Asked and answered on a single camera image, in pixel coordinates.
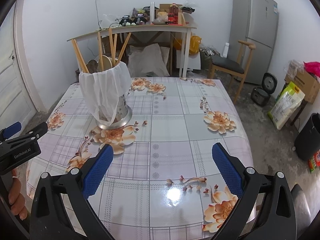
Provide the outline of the person's left hand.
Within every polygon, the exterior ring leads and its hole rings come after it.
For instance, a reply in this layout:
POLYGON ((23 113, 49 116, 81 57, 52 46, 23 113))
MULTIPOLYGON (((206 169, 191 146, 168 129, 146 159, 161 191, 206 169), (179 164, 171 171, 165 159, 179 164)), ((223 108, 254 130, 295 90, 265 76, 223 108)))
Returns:
POLYGON ((14 216, 18 216, 20 220, 25 220, 28 211, 25 207, 25 198, 21 194, 22 184, 20 180, 17 178, 17 172, 15 169, 11 171, 12 173, 12 187, 9 191, 8 200, 11 205, 11 213, 14 216))

